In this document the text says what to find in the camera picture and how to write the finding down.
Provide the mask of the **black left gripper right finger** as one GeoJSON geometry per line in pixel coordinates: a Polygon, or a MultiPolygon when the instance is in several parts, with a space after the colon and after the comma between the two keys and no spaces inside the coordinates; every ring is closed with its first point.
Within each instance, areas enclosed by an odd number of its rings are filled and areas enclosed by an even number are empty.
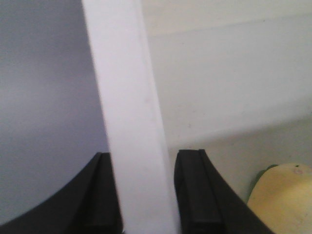
{"type": "Polygon", "coordinates": [[[182,233],[272,233],[227,184],[205,150],[178,151],[174,183],[182,233]]]}

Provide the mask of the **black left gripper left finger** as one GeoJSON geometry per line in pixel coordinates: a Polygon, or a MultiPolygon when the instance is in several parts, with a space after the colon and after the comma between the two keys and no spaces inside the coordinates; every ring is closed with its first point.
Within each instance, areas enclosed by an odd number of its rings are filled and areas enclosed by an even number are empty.
{"type": "Polygon", "coordinates": [[[63,188],[2,224],[2,234],[120,234],[122,218],[109,153],[96,153],[63,188]]]}

